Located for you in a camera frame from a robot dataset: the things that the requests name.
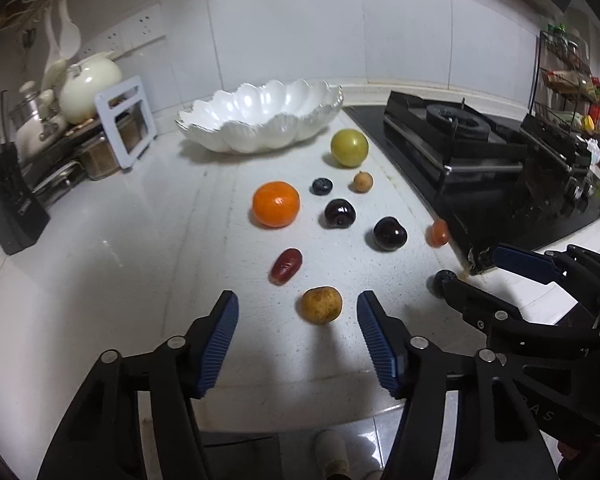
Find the blueberry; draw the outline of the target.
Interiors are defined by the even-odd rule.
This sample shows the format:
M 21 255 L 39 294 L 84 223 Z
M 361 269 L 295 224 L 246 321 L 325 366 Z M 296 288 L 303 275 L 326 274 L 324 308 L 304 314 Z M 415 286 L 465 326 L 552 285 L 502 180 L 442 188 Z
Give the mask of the blueberry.
M 457 279 L 456 274 L 451 270 L 440 270 L 432 277 L 430 290 L 437 298 L 444 297 L 445 286 Z
M 311 184 L 311 192 L 317 196 L 325 196 L 332 192 L 332 181 L 327 178 L 316 178 Z

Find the small red cherry tomato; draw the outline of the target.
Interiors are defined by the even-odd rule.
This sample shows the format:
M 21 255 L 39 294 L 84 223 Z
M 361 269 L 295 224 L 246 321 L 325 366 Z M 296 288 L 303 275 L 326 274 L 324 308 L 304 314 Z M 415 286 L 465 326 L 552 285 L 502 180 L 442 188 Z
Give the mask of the small red cherry tomato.
M 437 219 L 427 230 L 427 240 L 431 247 L 442 247 L 449 243 L 450 231 L 448 224 L 443 219 Z

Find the dark cherry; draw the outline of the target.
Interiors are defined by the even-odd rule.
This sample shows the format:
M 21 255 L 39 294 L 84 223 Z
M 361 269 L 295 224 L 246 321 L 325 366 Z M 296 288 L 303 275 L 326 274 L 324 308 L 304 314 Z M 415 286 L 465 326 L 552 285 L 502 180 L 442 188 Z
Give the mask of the dark cherry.
M 353 205 L 343 198 L 331 200 L 324 209 L 324 222 L 329 229 L 350 228 L 355 220 Z
M 381 218 L 373 228 L 373 239 L 378 248 L 394 252 L 403 247 L 407 240 L 407 230 L 394 217 Z

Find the large tan longan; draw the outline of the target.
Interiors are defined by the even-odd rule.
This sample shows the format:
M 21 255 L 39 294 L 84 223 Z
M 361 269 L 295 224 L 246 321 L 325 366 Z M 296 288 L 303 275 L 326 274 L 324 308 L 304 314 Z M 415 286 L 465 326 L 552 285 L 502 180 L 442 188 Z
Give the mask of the large tan longan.
M 309 323 L 326 325 L 335 321 L 341 311 L 342 297 L 336 288 L 330 286 L 311 288 L 301 297 L 300 313 Z

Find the small tan longan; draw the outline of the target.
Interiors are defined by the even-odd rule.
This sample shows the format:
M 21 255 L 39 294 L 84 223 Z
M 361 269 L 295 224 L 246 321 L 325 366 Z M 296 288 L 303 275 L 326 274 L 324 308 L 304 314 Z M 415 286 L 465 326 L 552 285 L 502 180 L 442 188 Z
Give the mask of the small tan longan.
M 355 193 L 364 194 L 370 192 L 373 185 L 373 176 L 366 171 L 359 171 L 352 179 L 350 188 Z

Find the green round plum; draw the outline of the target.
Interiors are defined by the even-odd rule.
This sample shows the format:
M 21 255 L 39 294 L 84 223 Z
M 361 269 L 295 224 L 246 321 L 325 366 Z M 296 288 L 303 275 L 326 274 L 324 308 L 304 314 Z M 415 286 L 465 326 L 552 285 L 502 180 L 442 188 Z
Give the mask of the green round plum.
M 341 129 L 332 136 L 330 152 L 341 166 L 355 168 L 361 166 L 368 155 L 368 141 L 358 130 Z

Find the orange tangerine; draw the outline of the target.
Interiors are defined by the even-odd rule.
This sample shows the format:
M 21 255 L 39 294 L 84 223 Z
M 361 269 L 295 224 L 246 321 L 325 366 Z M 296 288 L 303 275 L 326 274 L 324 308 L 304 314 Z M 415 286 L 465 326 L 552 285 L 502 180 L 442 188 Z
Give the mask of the orange tangerine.
M 268 182 L 254 192 L 251 210 L 257 222 L 268 228 L 281 229 L 296 220 L 300 210 L 300 195 L 287 182 Z

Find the black gas stove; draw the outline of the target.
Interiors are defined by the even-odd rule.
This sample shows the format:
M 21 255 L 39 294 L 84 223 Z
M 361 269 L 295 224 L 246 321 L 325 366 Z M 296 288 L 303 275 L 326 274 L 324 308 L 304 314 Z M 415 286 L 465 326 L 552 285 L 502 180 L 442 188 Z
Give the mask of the black gas stove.
M 584 144 L 550 142 L 531 117 L 397 91 L 346 112 L 446 222 L 472 274 L 492 268 L 498 244 L 542 249 L 600 220 Z

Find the black knife block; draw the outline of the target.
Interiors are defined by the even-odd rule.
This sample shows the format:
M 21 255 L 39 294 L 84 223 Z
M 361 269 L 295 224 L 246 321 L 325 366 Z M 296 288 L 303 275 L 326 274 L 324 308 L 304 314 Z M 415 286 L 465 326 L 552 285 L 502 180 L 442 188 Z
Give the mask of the black knife block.
M 15 143 L 7 140 L 8 92 L 0 92 L 0 245 L 12 256 L 35 245 L 50 215 L 24 182 Z

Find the glass jar in rack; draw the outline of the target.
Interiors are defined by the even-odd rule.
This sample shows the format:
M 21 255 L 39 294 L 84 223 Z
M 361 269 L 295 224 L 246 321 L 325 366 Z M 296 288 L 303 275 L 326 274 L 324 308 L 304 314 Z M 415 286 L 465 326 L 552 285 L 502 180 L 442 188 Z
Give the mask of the glass jar in rack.
M 103 133 L 84 143 L 76 156 L 92 181 L 105 179 L 120 170 L 116 155 Z

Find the white scalloped fruit bowl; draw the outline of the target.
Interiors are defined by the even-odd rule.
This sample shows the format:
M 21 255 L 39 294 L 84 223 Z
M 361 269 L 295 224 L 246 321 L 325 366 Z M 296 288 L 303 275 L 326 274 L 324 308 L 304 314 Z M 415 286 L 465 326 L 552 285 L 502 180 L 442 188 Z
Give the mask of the white scalloped fruit bowl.
M 325 81 L 270 80 L 196 100 L 175 123 L 187 140 L 208 151 L 259 154 L 312 139 L 334 120 L 343 101 L 342 88 Z

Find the small white lidded pot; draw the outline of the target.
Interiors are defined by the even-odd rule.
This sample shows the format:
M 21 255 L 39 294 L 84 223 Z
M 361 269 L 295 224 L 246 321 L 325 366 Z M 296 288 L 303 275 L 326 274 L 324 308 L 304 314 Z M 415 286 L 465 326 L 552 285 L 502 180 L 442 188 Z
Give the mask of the small white lidded pot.
M 67 119 L 61 114 L 52 89 L 35 89 L 29 80 L 19 89 L 20 101 L 9 112 L 16 129 L 15 144 L 20 162 L 32 162 L 50 148 L 67 130 Z

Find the white rice spoon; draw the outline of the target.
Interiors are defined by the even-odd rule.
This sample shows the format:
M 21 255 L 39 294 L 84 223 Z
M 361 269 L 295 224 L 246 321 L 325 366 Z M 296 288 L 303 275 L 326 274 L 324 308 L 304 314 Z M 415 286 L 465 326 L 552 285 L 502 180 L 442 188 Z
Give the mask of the white rice spoon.
M 66 60 L 74 58 L 81 47 L 82 37 L 78 25 L 70 18 L 68 0 L 58 0 L 60 19 L 59 52 Z

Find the white dish rack frame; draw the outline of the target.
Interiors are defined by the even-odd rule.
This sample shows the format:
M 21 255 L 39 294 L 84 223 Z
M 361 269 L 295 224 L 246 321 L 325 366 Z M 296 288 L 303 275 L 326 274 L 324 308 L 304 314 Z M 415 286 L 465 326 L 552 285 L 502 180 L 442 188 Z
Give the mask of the white dish rack frame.
M 131 169 L 157 136 L 143 81 L 134 76 L 94 97 L 102 130 L 123 170 Z

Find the white wall socket panel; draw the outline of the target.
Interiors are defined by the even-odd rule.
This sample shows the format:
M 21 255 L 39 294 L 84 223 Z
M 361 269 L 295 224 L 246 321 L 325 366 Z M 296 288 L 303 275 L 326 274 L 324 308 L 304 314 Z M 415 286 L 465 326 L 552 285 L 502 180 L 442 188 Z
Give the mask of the white wall socket panel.
M 156 3 L 88 40 L 79 50 L 78 59 L 83 60 L 99 52 L 112 52 L 113 58 L 120 58 L 164 36 L 161 6 Z

